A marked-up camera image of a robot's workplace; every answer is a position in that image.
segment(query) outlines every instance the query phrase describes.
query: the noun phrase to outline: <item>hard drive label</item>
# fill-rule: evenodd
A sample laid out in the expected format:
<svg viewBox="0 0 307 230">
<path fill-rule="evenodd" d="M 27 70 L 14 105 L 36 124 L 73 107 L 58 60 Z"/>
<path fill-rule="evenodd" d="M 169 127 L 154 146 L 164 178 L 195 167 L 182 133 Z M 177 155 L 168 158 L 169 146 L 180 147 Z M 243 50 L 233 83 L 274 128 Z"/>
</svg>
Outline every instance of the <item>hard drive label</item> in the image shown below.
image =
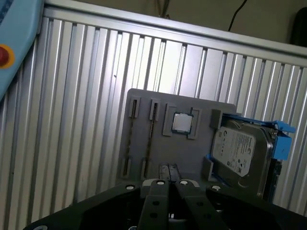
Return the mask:
<svg viewBox="0 0 307 230">
<path fill-rule="evenodd" d="M 222 126 L 215 133 L 212 156 L 239 176 L 245 176 L 255 145 L 256 139 L 252 135 Z"/>
</svg>

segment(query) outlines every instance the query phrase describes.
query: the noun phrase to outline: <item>gray fixture plate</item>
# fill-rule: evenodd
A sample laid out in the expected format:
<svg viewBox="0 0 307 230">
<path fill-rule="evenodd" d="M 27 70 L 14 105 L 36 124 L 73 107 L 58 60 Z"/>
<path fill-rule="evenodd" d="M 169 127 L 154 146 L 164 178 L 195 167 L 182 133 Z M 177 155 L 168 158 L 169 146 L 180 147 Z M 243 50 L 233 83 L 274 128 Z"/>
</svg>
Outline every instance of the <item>gray fixture plate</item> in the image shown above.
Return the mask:
<svg viewBox="0 0 307 230">
<path fill-rule="evenodd" d="M 125 154 L 130 136 L 133 100 L 136 100 L 136 113 L 130 137 L 128 173 L 123 175 Z M 157 116 L 153 130 L 150 167 L 143 176 L 144 159 L 151 126 L 150 117 L 157 103 Z M 118 183 L 122 180 L 139 181 L 158 178 L 160 163 L 176 163 L 185 179 L 201 181 L 203 158 L 211 152 L 215 128 L 210 127 L 212 110 L 235 113 L 233 104 L 202 99 L 131 89 L 127 95 L 125 118 L 119 153 Z M 174 112 L 193 114 L 190 134 L 173 133 Z"/>
</svg>

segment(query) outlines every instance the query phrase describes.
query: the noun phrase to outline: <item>aluminum extrusion panel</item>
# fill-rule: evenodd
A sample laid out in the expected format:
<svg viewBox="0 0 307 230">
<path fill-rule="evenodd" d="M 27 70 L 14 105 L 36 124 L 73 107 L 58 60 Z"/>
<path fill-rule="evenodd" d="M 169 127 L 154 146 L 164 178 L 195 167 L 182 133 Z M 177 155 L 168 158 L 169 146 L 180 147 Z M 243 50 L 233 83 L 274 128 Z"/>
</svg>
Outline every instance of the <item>aluminum extrusion panel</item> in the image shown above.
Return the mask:
<svg viewBox="0 0 307 230">
<path fill-rule="evenodd" d="M 40 36 L 1 102 L 0 229 L 22 229 L 114 185 L 130 88 L 231 103 L 243 116 L 296 127 L 274 202 L 305 214 L 307 59 L 297 47 L 76 6 L 45 8 Z"/>
</svg>

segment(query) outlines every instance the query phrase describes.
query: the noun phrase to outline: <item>red button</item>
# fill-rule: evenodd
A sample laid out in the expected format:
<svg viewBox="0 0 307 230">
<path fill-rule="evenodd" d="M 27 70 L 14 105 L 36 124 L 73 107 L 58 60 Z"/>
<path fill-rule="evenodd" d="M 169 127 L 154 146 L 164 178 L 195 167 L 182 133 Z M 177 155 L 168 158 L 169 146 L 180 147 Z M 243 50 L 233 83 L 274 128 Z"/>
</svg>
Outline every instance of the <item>red button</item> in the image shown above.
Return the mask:
<svg viewBox="0 0 307 230">
<path fill-rule="evenodd" d="M 0 66 L 4 66 L 9 61 L 9 52 L 0 46 Z"/>
</svg>

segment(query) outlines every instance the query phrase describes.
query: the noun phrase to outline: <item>wall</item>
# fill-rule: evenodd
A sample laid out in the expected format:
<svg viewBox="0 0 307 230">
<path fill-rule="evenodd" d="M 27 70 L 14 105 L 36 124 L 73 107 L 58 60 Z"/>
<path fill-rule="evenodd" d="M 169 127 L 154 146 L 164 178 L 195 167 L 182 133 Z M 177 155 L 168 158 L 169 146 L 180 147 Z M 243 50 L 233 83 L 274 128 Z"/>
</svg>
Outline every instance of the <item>wall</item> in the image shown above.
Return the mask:
<svg viewBox="0 0 307 230">
<path fill-rule="evenodd" d="M 81 0 L 130 12 L 158 15 L 155 0 Z M 227 30 L 243 0 L 171 0 L 172 20 Z M 306 0 L 248 0 L 238 13 L 232 32 L 285 42 L 289 40 L 295 13 Z"/>
</svg>

